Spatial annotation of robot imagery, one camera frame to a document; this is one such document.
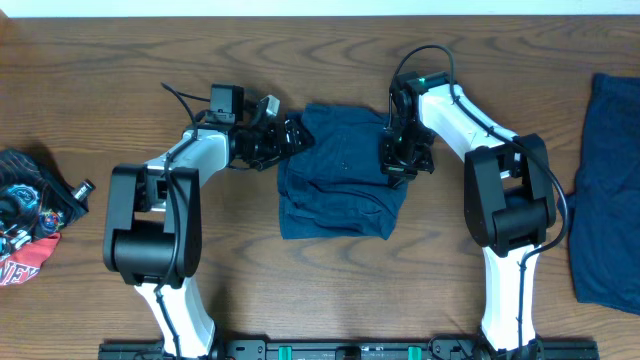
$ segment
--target folded shirt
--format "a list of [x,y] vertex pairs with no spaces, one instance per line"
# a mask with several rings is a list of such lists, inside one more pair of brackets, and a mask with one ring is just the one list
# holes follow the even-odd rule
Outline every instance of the folded shirt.
[[388,239],[407,184],[387,186],[379,144],[387,115],[364,108],[310,104],[302,123],[315,146],[278,170],[280,232],[284,239],[379,236]]

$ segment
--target blue cloth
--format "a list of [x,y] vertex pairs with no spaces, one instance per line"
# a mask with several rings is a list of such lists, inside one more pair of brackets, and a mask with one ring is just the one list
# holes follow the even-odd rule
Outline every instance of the blue cloth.
[[640,79],[595,75],[568,206],[578,301],[640,315]]
[[302,123],[310,149],[280,162],[280,232],[284,239],[379,236],[388,239],[407,196],[380,172],[378,145],[387,115],[311,104]]

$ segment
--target blue t-shirt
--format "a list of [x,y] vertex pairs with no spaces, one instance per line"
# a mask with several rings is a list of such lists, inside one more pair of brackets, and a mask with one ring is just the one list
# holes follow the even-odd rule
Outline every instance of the blue t-shirt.
[[595,75],[568,200],[578,301],[640,315],[640,79]]
[[280,232],[284,239],[379,236],[395,228],[407,184],[387,186],[379,144],[387,115],[311,104],[302,123],[315,145],[280,162]]

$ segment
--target cable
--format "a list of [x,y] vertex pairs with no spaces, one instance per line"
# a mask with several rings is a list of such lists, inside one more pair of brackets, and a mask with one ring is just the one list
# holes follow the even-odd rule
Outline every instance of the cable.
[[[488,135],[493,136],[494,138],[504,142],[505,144],[508,144],[509,146],[511,146],[516,152],[519,152],[521,154],[523,154],[527,159],[531,159],[534,164],[536,164],[536,166],[538,168],[540,168],[545,175],[549,178],[549,180],[551,181],[551,183],[553,184],[553,186],[555,187],[556,191],[558,192],[558,200],[560,202],[560,217],[562,218],[562,227],[560,228],[560,232],[558,233],[558,236],[556,236],[556,238],[551,241],[550,243],[548,243],[547,245],[538,247],[526,254],[524,254],[524,256],[522,256],[522,260],[520,261],[520,290],[519,290],[519,294],[518,294],[518,349],[522,348],[522,311],[523,311],[523,303],[524,303],[524,274],[525,271],[527,270],[526,267],[526,263],[527,260],[529,260],[530,257],[536,255],[536,254],[540,254],[543,253],[547,250],[552,249],[553,247],[555,247],[556,245],[558,245],[562,239],[565,237],[565,235],[567,234],[568,231],[568,226],[567,226],[567,218],[568,218],[568,210],[567,210],[567,200],[565,199],[564,196],[564,190],[562,189],[562,185],[560,185],[560,182],[558,181],[558,178],[556,178],[556,176],[553,174],[553,172],[551,171],[551,169],[549,168],[549,166],[547,164],[544,164],[543,161],[536,156],[534,153],[532,153],[531,151],[529,151],[527,148],[513,142],[511,139],[507,139],[506,137],[496,133],[493,129],[493,127],[488,126],[487,124],[483,123],[480,119],[478,119],[473,113],[471,113],[471,111],[469,111],[469,109],[467,109],[461,102],[460,102],[460,96],[456,95],[455,93],[455,89],[454,89],[454,85],[455,85],[455,59],[453,56],[453,53],[451,53],[451,50],[449,50],[446,46],[443,45],[424,45],[424,46],[420,46],[414,50],[412,50],[411,52],[409,52],[400,62],[400,64],[398,65],[398,67],[396,68],[395,73],[393,74],[393,78],[391,79],[391,86],[393,86],[393,81],[395,80],[396,76],[398,75],[398,73],[400,72],[400,69],[402,68],[402,65],[404,65],[405,61],[407,61],[407,59],[409,59],[411,57],[411,55],[415,54],[416,52],[423,50],[423,49],[440,49],[442,51],[444,51],[448,58],[449,58],[449,67],[450,67],[450,78],[449,78],[449,93],[451,95],[451,98],[453,100],[453,102],[458,105],[458,107],[460,108],[460,110],[462,110],[462,112],[465,113],[465,115],[467,115],[473,122],[475,122],[478,126],[480,126],[484,131],[487,132]],[[391,123],[391,111],[389,112],[389,124]]]
[[390,128],[391,128],[391,118],[392,118],[392,116],[391,116],[391,112],[392,112],[392,110],[393,110],[393,109],[391,108],[391,99],[392,99],[392,97],[391,97],[391,93],[389,93],[389,122],[387,122],[387,129],[390,129]]
[[183,93],[183,92],[180,92],[180,91],[176,91],[176,93],[178,95],[180,95],[180,96],[183,96],[183,97],[186,97],[186,98],[189,98],[189,99],[198,100],[198,101],[204,101],[204,102],[211,102],[211,99],[201,98],[199,96]]
[[197,113],[194,116],[195,122],[200,122],[202,119],[204,119],[204,117],[207,116],[207,112],[208,112],[208,110],[202,110],[199,113]]
[[237,167],[237,166],[234,166],[234,165],[231,165],[231,164],[227,165],[227,168],[228,168],[228,169],[231,169],[231,170],[235,170],[235,171],[247,171],[247,170],[251,170],[251,168],[241,168],[241,167]]
[[165,181],[167,182],[167,192],[169,193],[169,199],[171,200],[171,209],[173,211],[173,222],[174,222],[173,231],[175,233],[175,240],[173,242],[173,251],[171,253],[171,260],[169,262],[167,273],[153,290],[153,292],[156,294],[156,302],[160,306],[162,317],[164,318],[164,321],[167,323],[167,327],[169,328],[169,331],[173,336],[173,343],[176,348],[176,360],[180,360],[182,359],[182,354],[180,351],[180,336],[178,335],[175,329],[175,326],[173,325],[173,322],[169,317],[169,313],[167,311],[167,307],[164,303],[164,298],[161,293],[162,287],[167,285],[167,282],[169,281],[171,273],[174,271],[174,268],[177,262],[178,249],[180,247],[180,213],[178,209],[178,198],[176,196],[175,185],[173,183],[173,174],[171,173],[170,165],[171,165],[171,162],[173,162],[173,159],[176,157],[176,155],[178,155],[182,150],[186,149],[187,146],[189,146],[191,143],[193,143],[198,139],[198,124],[195,120],[195,117],[193,116],[193,112],[191,111],[191,108],[189,108],[189,105],[187,105],[187,103],[182,98],[183,94],[175,91],[168,84],[165,84],[165,83],[161,83],[161,84],[164,89],[166,89],[167,91],[172,93],[176,98],[178,98],[182,106],[184,106],[185,110],[189,114],[189,118],[191,119],[191,123],[193,124],[193,133],[191,133],[191,137],[189,138],[189,140],[180,144],[180,146],[178,146],[173,152],[170,152],[170,151],[167,152],[167,155],[166,155],[167,158],[165,159],[165,162],[164,162],[163,175],[165,177]]

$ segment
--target printed graphic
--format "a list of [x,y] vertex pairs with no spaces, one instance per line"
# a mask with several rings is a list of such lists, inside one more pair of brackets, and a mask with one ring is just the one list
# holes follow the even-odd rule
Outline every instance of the printed graphic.
[[0,285],[22,284],[38,275],[40,268],[7,261],[0,270]]
[[40,214],[40,225],[47,234],[57,232],[64,223],[62,222],[62,213],[47,210]]
[[31,242],[31,235],[24,230],[18,230],[15,232],[15,236],[9,237],[8,232],[13,230],[15,225],[4,232],[4,236],[0,237],[0,261],[4,261],[9,255],[20,250],[25,244]]
[[38,203],[38,192],[31,186],[24,184],[13,185],[7,193],[20,202],[20,205],[26,209],[31,209]]

